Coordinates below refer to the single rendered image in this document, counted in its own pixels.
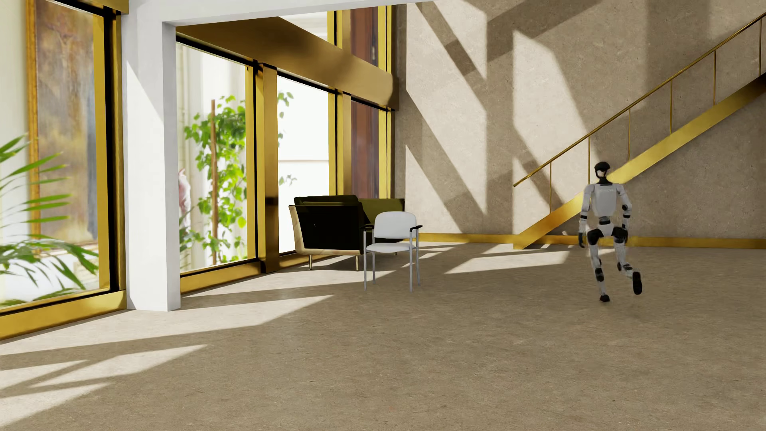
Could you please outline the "black sofa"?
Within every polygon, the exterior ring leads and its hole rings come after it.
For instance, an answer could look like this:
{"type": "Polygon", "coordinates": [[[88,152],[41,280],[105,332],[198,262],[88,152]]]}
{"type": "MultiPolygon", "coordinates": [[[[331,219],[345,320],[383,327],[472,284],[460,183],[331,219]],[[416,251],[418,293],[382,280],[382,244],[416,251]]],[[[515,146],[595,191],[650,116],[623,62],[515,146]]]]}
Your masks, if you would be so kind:
{"type": "Polygon", "coordinates": [[[314,256],[359,256],[363,251],[361,227],[369,223],[365,205],[374,199],[355,195],[304,196],[289,206],[295,251],[307,255],[312,270],[314,256]]]}

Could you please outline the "white left robot leg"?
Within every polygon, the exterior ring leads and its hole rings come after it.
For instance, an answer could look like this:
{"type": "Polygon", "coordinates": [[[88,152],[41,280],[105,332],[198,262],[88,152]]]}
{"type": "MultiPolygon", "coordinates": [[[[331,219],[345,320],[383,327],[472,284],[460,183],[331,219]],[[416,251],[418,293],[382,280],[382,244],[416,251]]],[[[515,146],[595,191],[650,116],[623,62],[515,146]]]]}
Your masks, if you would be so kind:
{"type": "Polygon", "coordinates": [[[602,269],[602,264],[599,256],[599,247],[598,247],[598,241],[599,239],[604,237],[603,232],[600,230],[600,228],[591,229],[587,233],[587,240],[588,240],[588,249],[590,252],[590,261],[594,270],[594,275],[600,290],[600,301],[602,302],[609,302],[610,298],[606,291],[606,286],[604,283],[604,272],[602,269]]]}

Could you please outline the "white robot leg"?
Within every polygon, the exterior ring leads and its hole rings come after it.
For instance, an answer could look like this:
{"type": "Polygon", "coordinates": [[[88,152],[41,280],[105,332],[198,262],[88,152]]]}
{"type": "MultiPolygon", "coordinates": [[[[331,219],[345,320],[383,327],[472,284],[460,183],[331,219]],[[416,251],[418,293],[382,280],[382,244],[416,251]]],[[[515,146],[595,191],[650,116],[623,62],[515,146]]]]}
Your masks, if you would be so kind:
{"type": "Polygon", "coordinates": [[[636,295],[641,295],[643,284],[640,278],[640,273],[634,270],[634,268],[627,262],[627,243],[620,242],[619,231],[620,227],[618,226],[615,226],[612,230],[614,249],[618,260],[618,270],[623,272],[628,279],[632,280],[634,293],[636,295]]]}
{"type": "Polygon", "coordinates": [[[594,270],[594,275],[600,290],[600,301],[602,302],[609,302],[610,298],[606,291],[606,286],[604,283],[604,272],[602,269],[602,264],[599,256],[599,247],[598,247],[598,241],[599,239],[604,237],[603,232],[600,230],[600,228],[591,229],[587,233],[587,240],[588,240],[588,249],[590,252],[590,261],[594,270]]]}

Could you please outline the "white right robot leg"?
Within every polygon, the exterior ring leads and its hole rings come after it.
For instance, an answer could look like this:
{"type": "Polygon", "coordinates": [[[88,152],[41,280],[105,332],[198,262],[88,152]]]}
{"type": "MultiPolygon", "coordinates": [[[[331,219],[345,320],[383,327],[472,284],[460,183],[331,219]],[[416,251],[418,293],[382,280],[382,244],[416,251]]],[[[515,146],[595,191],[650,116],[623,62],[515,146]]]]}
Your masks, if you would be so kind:
{"type": "Polygon", "coordinates": [[[618,226],[615,226],[612,230],[614,249],[618,260],[618,270],[623,272],[628,279],[632,280],[634,293],[636,295],[641,295],[643,284],[640,278],[640,273],[634,270],[634,268],[627,262],[627,243],[620,242],[619,231],[620,227],[618,226]]]}

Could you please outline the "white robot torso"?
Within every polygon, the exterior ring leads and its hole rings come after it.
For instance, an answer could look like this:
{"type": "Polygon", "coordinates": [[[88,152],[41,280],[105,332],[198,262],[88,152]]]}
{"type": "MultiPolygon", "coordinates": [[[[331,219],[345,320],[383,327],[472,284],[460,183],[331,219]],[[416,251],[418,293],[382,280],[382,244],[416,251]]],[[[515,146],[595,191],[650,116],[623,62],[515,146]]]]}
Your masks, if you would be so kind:
{"type": "Polygon", "coordinates": [[[619,183],[599,182],[588,185],[590,193],[590,208],[599,218],[599,224],[610,224],[610,217],[616,211],[618,197],[624,192],[624,186],[619,183]]]}

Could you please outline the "gold baseboard strip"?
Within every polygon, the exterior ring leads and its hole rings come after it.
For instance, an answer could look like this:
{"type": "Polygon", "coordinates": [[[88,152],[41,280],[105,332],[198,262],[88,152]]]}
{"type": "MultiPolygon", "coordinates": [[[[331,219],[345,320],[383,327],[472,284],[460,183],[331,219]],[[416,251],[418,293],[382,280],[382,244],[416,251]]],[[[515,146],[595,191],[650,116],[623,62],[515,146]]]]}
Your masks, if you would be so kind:
{"type": "MultiPolygon", "coordinates": [[[[515,247],[522,244],[519,235],[513,234],[467,234],[421,232],[421,241],[510,243],[515,247]]],[[[577,245],[576,235],[544,235],[533,244],[577,245]]],[[[710,249],[766,249],[766,239],[706,239],[706,238],[657,238],[629,237],[629,246],[676,247],[710,249]]]]}

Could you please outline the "gold staircase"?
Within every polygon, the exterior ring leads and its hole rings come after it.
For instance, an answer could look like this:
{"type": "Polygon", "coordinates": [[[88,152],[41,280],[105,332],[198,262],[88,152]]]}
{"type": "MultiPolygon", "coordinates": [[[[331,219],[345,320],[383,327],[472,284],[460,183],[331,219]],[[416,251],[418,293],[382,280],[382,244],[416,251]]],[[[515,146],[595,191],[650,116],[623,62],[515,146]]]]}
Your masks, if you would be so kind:
{"type": "MultiPolygon", "coordinates": [[[[611,181],[625,183],[632,180],[635,176],[648,170],[658,161],[661,161],[672,152],[675,152],[686,143],[691,142],[699,135],[732,115],[734,112],[751,103],[757,97],[761,96],[762,93],[766,93],[766,74],[757,77],[729,97],[725,98],[722,102],[714,105],[700,116],[686,123],[683,127],[672,132],[666,138],[640,153],[632,160],[627,161],[622,167],[611,173],[611,181]]],[[[555,227],[578,215],[581,210],[582,197],[583,193],[580,192],[572,200],[550,212],[546,217],[536,222],[521,234],[518,234],[512,241],[514,248],[524,249],[534,242],[541,240],[555,227]]]]}

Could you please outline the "golden staircase with railing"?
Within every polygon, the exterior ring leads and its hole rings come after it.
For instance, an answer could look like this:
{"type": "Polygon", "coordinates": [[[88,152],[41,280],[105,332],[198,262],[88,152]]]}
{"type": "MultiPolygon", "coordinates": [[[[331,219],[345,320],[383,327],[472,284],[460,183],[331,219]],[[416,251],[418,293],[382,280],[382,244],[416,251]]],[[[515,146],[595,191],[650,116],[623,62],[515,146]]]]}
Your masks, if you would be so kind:
{"type": "MultiPolygon", "coordinates": [[[[548,160],[548,161],[546,161],[546,162],[542,163],[540,166],[538,166],[537,168],[535,168],[533,171],[531,171],[530,173],[528,173],[526,176],[522,177],[522,179],[520,179],[520,180],[516,181],[516,182],[513,184],[513,186],[514,186],[514,187],[517,187],[517,186],[518,186],[519,184],[521,184],[522,182],[526,181],[527,179],[530,179],[530,178],[532,178],[532,177],[533,177],[533,175],[535,175],[537,172],[539,172],[539,171],[543,170],[545,167],[547,167],[547,166],[548,166],[548,167],[551,167],[551,166],[552,166],[552,163],[553,163],[554,161],[556,161],[558,158],[560,158],[561,156],[563,156],[565,153],[569,152],[570,150],[573,150],[573,149],[574,149],[574,148],[575,148],[575,147],[576,147],[576,146],[577,146],[577,145],[578,145],[580,142],[582,142],[582,141],[584,141],[584,140],[589,140],[589,139],[590,139],[590,137],[591,137],[592,135],[594,135],[596,132],[599,132],[601,129],[603,129],[604,127],[606,127],[607,125],[609,125],[609,124],[610,124],[610,123],[612,123],[613,121],[616,121],[617,119],[619,119],[620,117],[622,117],[624,114],[627,114],[628,116],[630,116],[630,115],[631,115],[631,111],[632,111],[633,107],[635,107],[635,106],[636,106],[638,103],[642,102],[642,101],[643,101],[643,100],[645,100],[647,97],[649,97],[650,95],[652,95],[652,94],[656,93],[657,91],[661,90],[661,89],[662,89],[662,88],[664,88],[665,86],[667,86],[667,85],[673,85],[673,83],[674,83],[674,80],[675,80],[677,77],[680,77],[680,76],[681,76],[683,73],[685,73],[685,72],[686,72],[687,70],[689,70],[691,67],[695,66],[697,63],[699,63],[699,62],[701,62],[702,60],[704,60],[705,58],[707,58],[709,55],[713,55],[713,57],[717,57],[717,51],[718,51],[718,50],[719,50],[721,47],[723,47],[725,44],[727,44],[727,43],[731,42],[731,41],[732,41],[732,40],[734,40],[734,39],[735,39],[735,38],[736,38],[738,35],[742,34],[743,32],[745,32],[746,30],[748,30],[750,27],[752,27],[752,26],[754,26],[754,25],[758,25],[758,30],[759,30],[759,34],[758,34],[758,44],[759,44],[759,45],[758,45],[758,65],[759,65],[759,67],[761,67],[761,66],[762,66],[762,51],[761,51],[761,48],[762,48],[762,33],[763,33],[763,20],[764,20],[764,18],[766,18],[766,12],[762,13],[761,15],[758,15],[758,16],[756,17],[756,19],[754,19],[754,20],[753,20],[753,21],[751,21],[750,23],[746,24],[746,25],[745,25],[745,26],[743,26],[741,29],[737,30],[735,33],[731,34],[729,37],[727,37],[725,40],[723,40],[723,41],[722,41],[722,42],[720,42],[719,44],[716,44],[716,45],[715,45],[713,48],[711,48],[710,50],[708,50],[708,51],[707,51],[705,54],[703,54],[702,56],[698,57],[697,59],[695,59],[694,61],[692,61],[692,62],[691,62],[691,63],[689,63],[688,65],[686,65],[686,66],[685,66],[683,69],[681,69],[680,71],[676,72],[676,73],[675,73],[674,75],[672,75],[671,77],[667,78],[667,79],[666,79],[664,82],[662,82],[660,85],[658,85],[657,87],[655,87],[655,88],[654,88],[652,91],[649,91],[649,92],[645,93],[645,94],[644,94],[642,97],[640,97],[640,98],[638,98],[636,101],[632,102],[630,105],[628,105],[627,107],[625,107],[625,108],[624,108],[622,111],[619,111],[618,113],[614,114],[614,115],[613,115],[611,118],[609,118],[607,121],[605,121],[605,122],[601,123],[601,124],[600,124],[598,127],[594,128],[592,131],[590,131],[590,132],[588,132],[587,134],[585,134],[584,136],[582,136],[582,137],[581,137],[579,140],[577,140],[577,141],[573,142],[572,144],[570,144],[570,145],[569,145],[568,147],[566,147],[564,150],[562,150],[561,152],[559,152],[558,154],[556,154],[555,156],[553,156],[553,157],[552,157],[550,160],[548,160]]],[[[714,97],[714,99],[713,99],[713,105],[712,105],[711,107],[713,107],[714,105],[716,105],[716,104],[718,104],[718,103],[720,103],[720,102],[722,102],[722,101],[724,100],[724,99],[722,99],[721,101],[718,101],[718,100],[716,99],[716,95],[717,95],[717,92],[716,92],[716,91],[717,91],[717,81],[716,81],[716,79],[717,79],[717,69],[716,69],[716,67],[717,67],[717,61],[716,61],[716,60],[714,60],[714,61],[713,61],[713,97],[714,97]]],[[[672,132],[675,132],[675,131],[676,131],[676,130],[678,130],[678,129],[671,129],[669,134],[671,134],[672,132]]]]}

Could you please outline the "white chair with metal legs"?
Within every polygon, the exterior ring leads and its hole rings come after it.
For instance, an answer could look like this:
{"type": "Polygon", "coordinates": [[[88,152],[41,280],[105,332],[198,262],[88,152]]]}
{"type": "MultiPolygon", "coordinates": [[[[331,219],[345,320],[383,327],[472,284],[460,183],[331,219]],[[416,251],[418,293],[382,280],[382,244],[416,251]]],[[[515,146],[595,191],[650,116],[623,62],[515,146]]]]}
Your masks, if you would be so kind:
{"type": "Polygon", "coordinates": [[[364,225],[362,230],[362,260],[364,289],[367,289],[368,279],[368,254],[371,254],[372,282],[376,282],[375,256],[378,253],[396,254],[407,251],[409,257],[409,289],[413,290],[415,273],[417,284],[421,284],[420,275],[420,242],[419,230],[422,225],[417,224],[416,216],[410,212],[390,211],[377,215],[375,222],[364,225]]]}

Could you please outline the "gold ceiling beam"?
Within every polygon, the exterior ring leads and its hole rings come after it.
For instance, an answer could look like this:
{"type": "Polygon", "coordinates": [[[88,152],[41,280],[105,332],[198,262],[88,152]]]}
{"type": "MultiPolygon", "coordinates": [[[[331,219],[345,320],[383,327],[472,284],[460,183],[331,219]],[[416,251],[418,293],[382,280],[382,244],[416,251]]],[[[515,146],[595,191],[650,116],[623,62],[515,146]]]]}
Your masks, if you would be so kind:
{"type": "Polygon", "coordinates": [[[184,25],[176,31],[371,103],[398,108],[397,81],[390,73],[282,18],[184,25]]]}

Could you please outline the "green leafy tree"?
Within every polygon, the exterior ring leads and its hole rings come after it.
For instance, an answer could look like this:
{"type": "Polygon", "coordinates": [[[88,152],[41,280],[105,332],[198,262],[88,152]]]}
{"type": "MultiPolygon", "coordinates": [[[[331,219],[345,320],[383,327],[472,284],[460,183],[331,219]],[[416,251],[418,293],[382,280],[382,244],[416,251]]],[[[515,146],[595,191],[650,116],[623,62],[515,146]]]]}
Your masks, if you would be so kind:
{"type": "Polygon", "coordinates": [[[187,226],[179,224],[181,272],[257,256],[257,211],[251,114],[233,95],[193,114],[178,103],[178,170],[191,186],[187,226]]]}

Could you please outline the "pink statue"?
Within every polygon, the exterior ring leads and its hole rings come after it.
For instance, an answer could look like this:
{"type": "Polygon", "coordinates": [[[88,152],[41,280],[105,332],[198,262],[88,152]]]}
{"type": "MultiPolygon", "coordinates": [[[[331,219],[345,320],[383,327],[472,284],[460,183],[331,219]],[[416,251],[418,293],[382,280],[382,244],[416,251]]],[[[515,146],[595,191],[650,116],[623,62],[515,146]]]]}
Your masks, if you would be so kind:
{"type": "Polygon", "coordinates": [[[191,186],[186,176],[186,169],[181,168],[178,171],[178,206],[180,209],[179,224],[187,226],[188,215],[192,210],[191,186]]]}

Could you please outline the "white square pillar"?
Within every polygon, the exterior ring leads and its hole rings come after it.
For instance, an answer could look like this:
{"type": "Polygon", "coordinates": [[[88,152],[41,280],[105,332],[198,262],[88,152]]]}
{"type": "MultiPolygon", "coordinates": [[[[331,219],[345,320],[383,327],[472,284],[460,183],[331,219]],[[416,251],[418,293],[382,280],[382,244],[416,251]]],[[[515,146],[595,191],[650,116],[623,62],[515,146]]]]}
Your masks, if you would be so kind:
{"type": "Polygon", "coordinates": [[[162,0],[122,18],[122,132],[128,306],[180,306],[176,29],[162,0]]]}

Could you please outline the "gold framed painting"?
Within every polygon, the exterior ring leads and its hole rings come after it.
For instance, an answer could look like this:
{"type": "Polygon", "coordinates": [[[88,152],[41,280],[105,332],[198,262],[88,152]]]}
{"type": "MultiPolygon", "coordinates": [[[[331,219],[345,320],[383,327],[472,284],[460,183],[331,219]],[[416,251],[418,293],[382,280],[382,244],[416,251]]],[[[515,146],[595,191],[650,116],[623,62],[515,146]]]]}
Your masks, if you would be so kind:
{"type": "Polygon", "coordinates": [[[31,160],[54,156],[41,172],[34,197],[66,195],[67,204],[41,210],[41,234],[73,244],[98,240],[97,119],[93,24],[98,16],[49,0],[28,0],[34,50],[31,160]]]}

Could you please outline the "green palm plant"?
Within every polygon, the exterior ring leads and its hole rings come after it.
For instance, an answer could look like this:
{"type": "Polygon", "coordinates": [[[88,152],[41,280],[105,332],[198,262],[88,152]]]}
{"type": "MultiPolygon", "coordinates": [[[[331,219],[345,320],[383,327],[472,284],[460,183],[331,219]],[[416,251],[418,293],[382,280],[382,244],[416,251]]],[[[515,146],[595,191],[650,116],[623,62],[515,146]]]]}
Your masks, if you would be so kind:
{"type": "Polygon", "coordinates": [[[31,145],[22,134],[0,146],[0,285],[16,282],[38,295],[0,298],[0,308],[93,290],[99,281],[93,240],[58,231],[75,213],[67,165],[58,152],[22,162],[31,145]]]}

